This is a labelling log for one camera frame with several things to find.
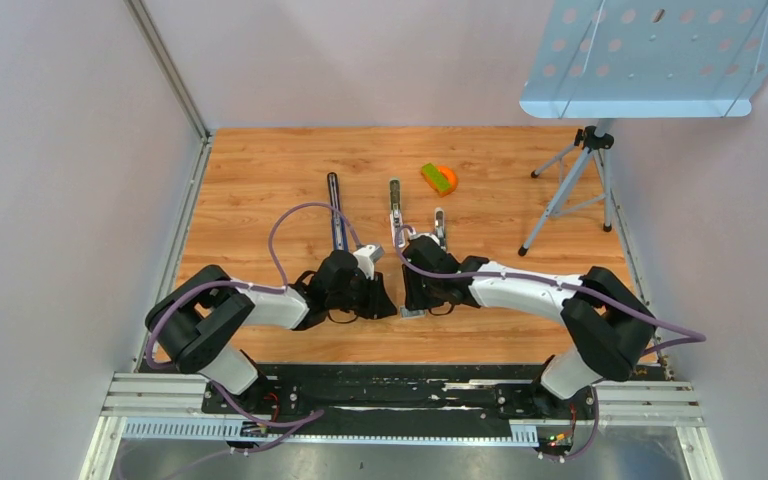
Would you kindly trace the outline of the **beige grey stapler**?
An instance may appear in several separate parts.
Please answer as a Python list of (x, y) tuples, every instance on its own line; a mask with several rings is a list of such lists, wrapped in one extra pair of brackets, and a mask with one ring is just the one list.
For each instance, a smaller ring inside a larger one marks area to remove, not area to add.
[(403, 215), (401, 210), (401, 183), (397, 177), (389, 180), (389, 202), (390, 202), (390, 226), (394, 245), (402, 249), (406, 246), (404, 232), (400, 230), (403, 225)]

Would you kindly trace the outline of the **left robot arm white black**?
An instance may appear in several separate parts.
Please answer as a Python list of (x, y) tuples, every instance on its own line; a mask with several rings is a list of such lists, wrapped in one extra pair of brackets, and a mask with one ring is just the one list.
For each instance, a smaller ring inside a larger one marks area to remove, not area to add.
[(317, 270), (284, 287), (241, 282), (208, 265), (156, 304), (145, 326), (178, 372), (206, 377), (239, 411), (253, 413), (264, 405), (267, 389), (256, 364), (232, 346), (236, 332), (244, 326), (304, 331), (333, 312), (348, 322), (396, 315), (375, 269), (382, 255), (378, 245), (335, 250)]

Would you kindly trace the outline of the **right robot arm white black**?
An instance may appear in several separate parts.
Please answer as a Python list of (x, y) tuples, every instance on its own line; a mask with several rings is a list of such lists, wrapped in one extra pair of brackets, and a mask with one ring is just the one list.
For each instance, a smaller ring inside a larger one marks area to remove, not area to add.
[(604, 267), (552, 275), (479, 256), (457, 260), (431, 235), (409, 240), (400, 254), (406, 278), (429, 306), (508, 309), (566, 328), (571, 347), (550, 357), (531, 386), (532, 406), (544, 417), (558, 416), (595, 383), (628, 380), (655, 333), (646, 306)]

